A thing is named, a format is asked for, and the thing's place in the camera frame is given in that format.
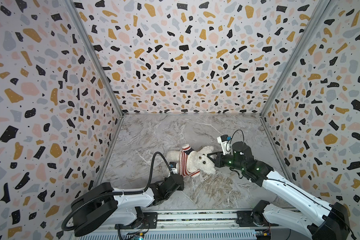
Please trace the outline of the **red white striped knit sweater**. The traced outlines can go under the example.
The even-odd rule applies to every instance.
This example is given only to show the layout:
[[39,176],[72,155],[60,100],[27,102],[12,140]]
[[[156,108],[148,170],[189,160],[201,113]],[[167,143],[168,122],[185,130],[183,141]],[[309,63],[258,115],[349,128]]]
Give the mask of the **red white striped knit sweater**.
[[197,153],[189,144],[182,147],[180,151],[180,174],[183,177],[195,178],[200,175],[200,170],[196,164],[200,161],[201,155]]

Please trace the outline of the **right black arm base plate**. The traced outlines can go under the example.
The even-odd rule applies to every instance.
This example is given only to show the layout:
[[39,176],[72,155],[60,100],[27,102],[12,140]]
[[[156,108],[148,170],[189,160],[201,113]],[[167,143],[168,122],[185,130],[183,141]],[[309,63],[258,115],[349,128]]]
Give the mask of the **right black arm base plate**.
[[279,226],[277,224],[270,224],[263,217],[254,216],[252,213],[252,210],[241,210],[241,211],[237,211],[236,214],[237,214],[236,223],[240,227],[268,228],[268,227],[278,227]]

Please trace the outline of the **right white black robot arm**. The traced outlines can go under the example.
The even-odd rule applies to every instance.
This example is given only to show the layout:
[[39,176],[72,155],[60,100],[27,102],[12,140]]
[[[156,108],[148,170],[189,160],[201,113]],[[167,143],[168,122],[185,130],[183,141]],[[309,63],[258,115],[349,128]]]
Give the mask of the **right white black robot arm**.
[[353,235],[345,206],[338,202],[330,204],[299,188],[272,166],[256,160],[251,148],[244,142],[231,144],[224,141],[221,146],[221,152],[207,155],[217,168],[240,171],[245,179],[298,209],[294,212],[268,201],[260,201],[251,213],[255,225],[276,224],[311,240],[346,240]]

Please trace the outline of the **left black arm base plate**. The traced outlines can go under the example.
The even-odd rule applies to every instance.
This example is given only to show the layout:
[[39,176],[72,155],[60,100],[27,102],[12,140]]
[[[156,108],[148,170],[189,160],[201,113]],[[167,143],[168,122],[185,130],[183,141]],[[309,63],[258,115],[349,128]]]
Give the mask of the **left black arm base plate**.
[[156,229],[158,223],[158,213],[157,212],[143,212],[142,215],[138,216],[129,225],[116,224],[115,229],[121,230],[141,230],[141,229]]

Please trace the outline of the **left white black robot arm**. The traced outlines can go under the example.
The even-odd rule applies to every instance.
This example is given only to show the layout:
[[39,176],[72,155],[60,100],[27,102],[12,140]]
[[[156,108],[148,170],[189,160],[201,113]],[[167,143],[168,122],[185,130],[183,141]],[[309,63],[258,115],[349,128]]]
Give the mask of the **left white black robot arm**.
[[158,206],[176,191],[184,189],[184,177],[173,174],[150,184],[147,190],[121,190],[102,183],[71,203],[71,212],[63,220],[63,231],[82,237],[103,223],[138,227],[144,219],[142,208]]

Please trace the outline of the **white plush teddy bear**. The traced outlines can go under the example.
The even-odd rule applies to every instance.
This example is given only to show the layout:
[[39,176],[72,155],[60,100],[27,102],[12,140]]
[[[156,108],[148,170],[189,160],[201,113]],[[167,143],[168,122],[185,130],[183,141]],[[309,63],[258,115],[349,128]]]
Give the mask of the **white plush teddy bear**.
[[172,164],[172,169],[183,177],[195,178],[201,173],[214,175],[216,173],[215,164],[207,156],[213,150],[214,147],[205,146],[199,151],[195,151],[189,144],[186,144],[179,151],[169,151],[166,158]]

